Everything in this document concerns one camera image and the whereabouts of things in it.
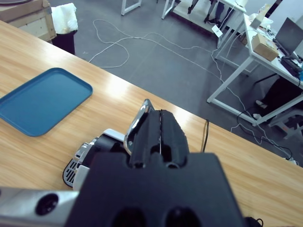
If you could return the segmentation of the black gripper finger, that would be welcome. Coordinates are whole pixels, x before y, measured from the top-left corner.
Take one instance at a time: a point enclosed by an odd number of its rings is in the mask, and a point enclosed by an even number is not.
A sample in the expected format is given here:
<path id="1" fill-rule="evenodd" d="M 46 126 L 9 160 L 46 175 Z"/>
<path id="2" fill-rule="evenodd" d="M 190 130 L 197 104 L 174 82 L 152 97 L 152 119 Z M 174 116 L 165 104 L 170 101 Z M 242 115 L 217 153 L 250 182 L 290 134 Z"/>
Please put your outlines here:
<path id="1" fill-rule="evenodd" d="M 161 155 L 168 166 L 183 167 L 189 154 L 187 138 L 173 113 L 161 110 Z"/>
<path id="2" fill-rule="evenodd" d="M 130 157 L 132 168 L 145 168 L 154 153 L 161 149 L 160 110 L 150 112 L 136 133 Z"/>

